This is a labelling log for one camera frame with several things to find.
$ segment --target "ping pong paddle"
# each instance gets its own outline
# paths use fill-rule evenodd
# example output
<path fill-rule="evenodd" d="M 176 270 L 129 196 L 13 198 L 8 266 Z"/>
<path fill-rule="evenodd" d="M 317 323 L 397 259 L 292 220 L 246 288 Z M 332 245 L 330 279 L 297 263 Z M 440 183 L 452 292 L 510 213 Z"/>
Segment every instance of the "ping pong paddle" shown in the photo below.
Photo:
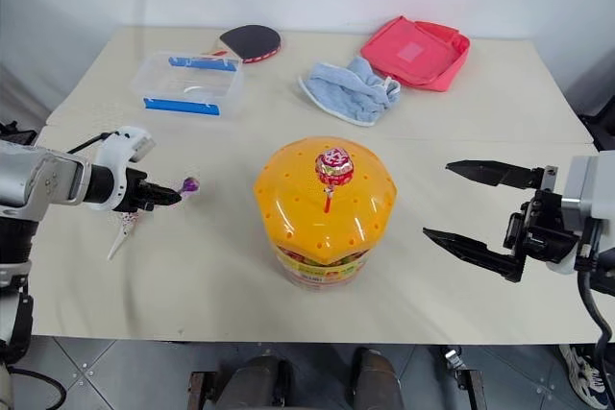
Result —
<path fill-rule="evenodd" d="M 273 57 L 280 51 L 282 40 L 271 28 L 250 24 L 231 29 L 218 38 L 214 51 L 216 57 L 232 53 L 243 62 L 258 62 Z"/>

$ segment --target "black cable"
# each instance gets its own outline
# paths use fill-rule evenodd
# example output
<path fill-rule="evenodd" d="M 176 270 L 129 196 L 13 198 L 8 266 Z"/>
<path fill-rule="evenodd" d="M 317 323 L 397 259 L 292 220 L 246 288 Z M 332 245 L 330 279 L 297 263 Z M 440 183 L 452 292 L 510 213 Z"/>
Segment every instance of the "black cable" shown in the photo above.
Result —
<path fill-rule="evenodd" d="M 613 334 L 610 325 L 604 319 L 603 315 L 598 310 L 596 306 L 596 302 L 594 301 L 594 296 L 592 295 L 591 290 L 591 273 L 589 272 L 579 272 L 578 273 L 578 292 L 580 293 L 580 297 L 583 300 L 583 305 L 587 312 L 591 316 L 592 320 L 596 323 L 596 325 L 600 328 L 603 333 L 596 343 L 594 347 L 594 365 L 598 368 L 600 372 L 600 377 L 603 380 L 604 388 L 606 389 L 606 394 L 608 395 L 608 399 L 611 402 L 611 405 L 615 407 L 615 394 L 613 393 L 613 387 L 611 382 L 608 380 L 608 376 L 606 375 L 606 366 L 604 364 L 604 352 L 606 351 L 606 345 L 611 339 Z"/>
<path fill-rule="evenodd" d="M 51 407 L 48 407 L 47 410 L 58 410 L 66 401 L 66 389 L 62 386 L 60 382 L 56 381 L 54 378 L 50 378 L 46 374 L 32 372 L 31 370 L 16 369 L 15 367 L 8 367 L 7 370 L 10 374 L 21 374 L 23 376 L 29 376 L 30 378 L 39 379 L 56 388 L 60 393 L 60 398 Z"/>
<path fill-rule="evenodd" d="M 112 132 L 112 133 L 100 133 L 97 136 L 94 136 L 93 138 L 89 139 L 88 141 L 86 141 L 83 144 L 80 144 L 79 146 L 77 146 L 76 148 L 71 149 L 70 151 L 68 151 L 69 154 L 76 154 L 79 151 L 82 151 L 83 149 L 85 149 L 87 146 L 91 146 L 92 144 L 94 144 L 96 141 L 101 141 L 101 140 L 105 140 L 107 138 L 109 138 L 112 134 L 119 134 L 117 132 Z"/>

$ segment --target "shoe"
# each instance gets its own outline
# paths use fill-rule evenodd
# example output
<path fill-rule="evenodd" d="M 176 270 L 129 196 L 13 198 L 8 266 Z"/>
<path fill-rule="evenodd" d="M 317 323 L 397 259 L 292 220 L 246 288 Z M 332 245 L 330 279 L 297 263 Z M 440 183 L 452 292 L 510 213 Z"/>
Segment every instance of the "shoe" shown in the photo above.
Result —
<path fill-rule="evenodd" d="M 577 396 L 592 408 L 608 408 L 608 396 L 598 369 L 592 359 L 579 353 L 578 348 L 559 345 L 559 351 L 568 366 L 568 380 Z"/>

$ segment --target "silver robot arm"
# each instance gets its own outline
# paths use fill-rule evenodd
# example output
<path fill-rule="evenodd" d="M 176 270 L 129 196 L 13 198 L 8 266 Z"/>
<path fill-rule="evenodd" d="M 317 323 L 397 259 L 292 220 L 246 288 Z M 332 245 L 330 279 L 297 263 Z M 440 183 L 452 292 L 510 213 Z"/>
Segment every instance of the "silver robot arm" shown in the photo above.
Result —
<path fill-rule="evenodd" d="M 0 410 L 13 406 L 6 366 L 21 359 L 30 345 L 29 256 L 49 205 L 88 203 L 97 210 L 134 212 L 181 200 L 173 189 L 149 183 L 145 173 L 128 168 L 154 147 L 149 133 L 123 127 L 98 138 L 104 141 L 93 163 L 0 141 Z"/>

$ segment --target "blue plastic part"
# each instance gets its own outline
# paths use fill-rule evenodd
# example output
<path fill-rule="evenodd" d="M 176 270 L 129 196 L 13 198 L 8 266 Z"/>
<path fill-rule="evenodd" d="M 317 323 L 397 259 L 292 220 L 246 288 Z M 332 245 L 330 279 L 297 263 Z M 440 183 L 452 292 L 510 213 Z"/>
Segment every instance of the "blue plastic part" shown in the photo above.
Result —
<path fill-rule="evenodd" d="M 171 57 L 169 64 L 180 67 L 194 67 L 196 69 L 213 69 L 216 71 L 236 71 L 237 67 L 228 59 L 222 58 L 185 58 Z"/>
<path fill-rule="evenodd" d="M 203 103 L 189 103 L 187 101 L 158 100 L 154 98 L 143 98 L 147 109 L 174 110 L 176 112 L 192 112 L 195 114 L 220 115 L 220 108 L 217 105 L 206 105 Z"/>

